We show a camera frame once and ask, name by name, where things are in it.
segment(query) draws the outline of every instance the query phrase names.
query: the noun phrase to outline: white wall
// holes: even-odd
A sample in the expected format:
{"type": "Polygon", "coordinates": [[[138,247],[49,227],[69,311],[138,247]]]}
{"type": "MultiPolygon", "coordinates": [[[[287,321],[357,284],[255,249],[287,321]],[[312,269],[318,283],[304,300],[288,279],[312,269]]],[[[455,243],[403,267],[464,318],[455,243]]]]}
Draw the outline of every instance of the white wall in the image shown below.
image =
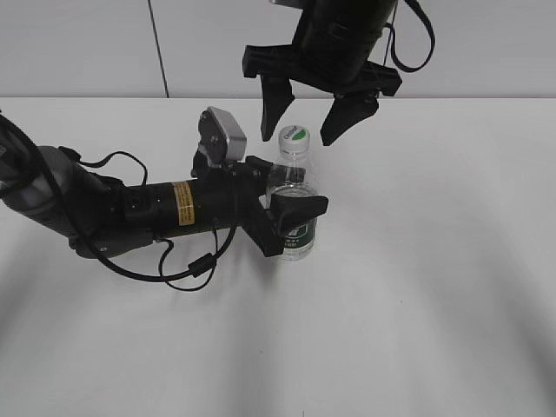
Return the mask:
{"type": "MultiPolygon", "coordinates": [[[[556,2],[421,3],[438,49],[427,69],[404,76],[400,96],[556,96],[556,2]]],[[[172,96],[259,96],[242,78],[243,48],[288,42],[300,14],[266,0],[153,6],[172,96]]],[[[419,63],[425,31],[405,4],[397,23],[401,57],[419,63]]],[[[374,58],[382,53],[380,44],[374,58]]],[[[0,63],[0,96],[163,96],[146,0],[3,0],[0,63]]]]}

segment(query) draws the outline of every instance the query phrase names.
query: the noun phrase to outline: yellow warning label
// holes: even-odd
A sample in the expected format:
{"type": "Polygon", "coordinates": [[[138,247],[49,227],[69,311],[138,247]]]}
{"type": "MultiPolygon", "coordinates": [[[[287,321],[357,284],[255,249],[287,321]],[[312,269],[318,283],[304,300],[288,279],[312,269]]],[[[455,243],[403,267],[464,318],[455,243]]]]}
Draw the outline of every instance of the yellow warning label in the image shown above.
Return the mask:
{"type": "Polygon", "coordinates": [[[189,182],[172,182],[180,226],[195,224],[195,206],[189,182]]]}

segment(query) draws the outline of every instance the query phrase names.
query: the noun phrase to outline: cable connector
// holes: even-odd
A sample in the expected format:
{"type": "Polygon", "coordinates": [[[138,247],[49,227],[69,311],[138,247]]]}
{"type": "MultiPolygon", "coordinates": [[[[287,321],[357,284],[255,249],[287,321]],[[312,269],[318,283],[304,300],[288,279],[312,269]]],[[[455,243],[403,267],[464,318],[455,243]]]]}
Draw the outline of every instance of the cable connector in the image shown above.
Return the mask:
{"type": "Polygon", "coordinates": [[[196,278],[216,267],[216,256],[206,254],[188,265],[189,272],[196,278]]]}

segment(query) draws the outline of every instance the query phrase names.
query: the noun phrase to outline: black strap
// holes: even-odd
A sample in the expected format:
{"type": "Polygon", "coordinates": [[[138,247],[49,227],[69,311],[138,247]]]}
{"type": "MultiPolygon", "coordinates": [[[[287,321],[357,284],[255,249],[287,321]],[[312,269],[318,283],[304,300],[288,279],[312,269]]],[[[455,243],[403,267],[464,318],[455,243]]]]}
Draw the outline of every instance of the black strap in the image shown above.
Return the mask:
{"type": "Polygon", "coordinates": [[[415,15],[417,15],[417,17],[425,25],[425,29],[427,30],[428,36],[431,39],[431,49],[428,53],[428,56],[427,56],[427,59],[425,60],[425,62],[422,65],[420,65],[419,67],[408,67],[402,61],[400,61],[400,59],[398,58],[398,55],[396,54],[396,31],[394,29],[394,26],[391,23],[386,23],[385,27],[389,28],[392,32],[392,46],[391,46],[391,49],[390,49],[390,53],[392,55],[392,61],[394,61],[394,63],[396,64],[396,66],[400,70],[402,70],[404,72],[410,72],[411,73],[411,72],[417,72],[417,71],[421,70],[422,68],[424,68],[429,63],[429,61],[433,57],[434,47],[436,46],[436,36],[434,35],[433,24],[429,20],[425,11],[421,8],[419,2],[417,0],[405,0],[405,2],[409,6],[409,8],[414,11],[415,15]]]}
{"type": "Polygon", "coordinates": [[[142,172],[143,172],[141,186],[145,187],[147,185],[147,180],[149,179],[149,171],[147,170],[147,167],[137,157],[131,155],[129,152],[118,150],[117,152],[112,152],[111,154],[109,154],[99,162],[83,162],[81,160],[81,155],[79,155],[75,150],[71,148],[66,148],[65,146],[59,146],[58,149],[60,149],[72,161],[75,161],[80,165],[83,165],[84,167],[93,168],[93,169],[102,168],[104,165],[110,162],[110,160],[116,155],[127,156],[128,158],[133,159],[135,162],[141,165],[142,172]]]}

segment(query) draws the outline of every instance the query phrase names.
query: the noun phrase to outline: bottle cap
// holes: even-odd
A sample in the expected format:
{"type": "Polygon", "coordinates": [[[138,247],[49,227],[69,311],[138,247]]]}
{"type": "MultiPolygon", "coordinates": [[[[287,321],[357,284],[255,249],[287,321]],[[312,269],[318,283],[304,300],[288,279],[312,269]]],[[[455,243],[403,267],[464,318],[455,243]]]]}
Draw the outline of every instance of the bottle cap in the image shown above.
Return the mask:
{"type": "Polygon", "coordinates": [[[287,126],[279,134],[280,150],[289,154],[302,154],[309,150],[310,134],[302,126],[287,126]]]}

